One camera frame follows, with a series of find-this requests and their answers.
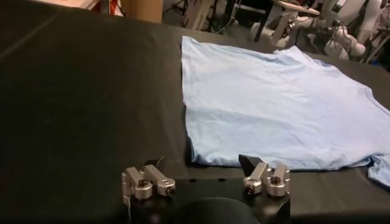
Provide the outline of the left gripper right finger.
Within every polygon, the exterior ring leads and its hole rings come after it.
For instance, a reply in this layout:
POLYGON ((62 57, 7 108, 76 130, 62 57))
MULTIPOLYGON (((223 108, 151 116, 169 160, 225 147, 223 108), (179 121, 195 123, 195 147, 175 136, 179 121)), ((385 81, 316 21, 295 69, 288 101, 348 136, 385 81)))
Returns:
POLYGON ((290 193, 290 170, 284 164, 274 169, 259 157, 238 155, 240 166, 245 174, 244 191, 247 195, 266 192, 271 197, 284 197, 290 193))

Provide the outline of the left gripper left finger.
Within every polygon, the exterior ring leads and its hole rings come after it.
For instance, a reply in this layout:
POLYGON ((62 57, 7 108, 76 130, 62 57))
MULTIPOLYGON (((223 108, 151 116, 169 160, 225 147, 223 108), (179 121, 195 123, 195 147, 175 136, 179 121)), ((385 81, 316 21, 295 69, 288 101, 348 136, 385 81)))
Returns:
POLYGON ((154 165, 144 166, 142 171, 128 167, 121 173, 122 200, 129 201, 150 199, 154 192, 164 197, 173 197, 176 181, 167 177, 154 165))

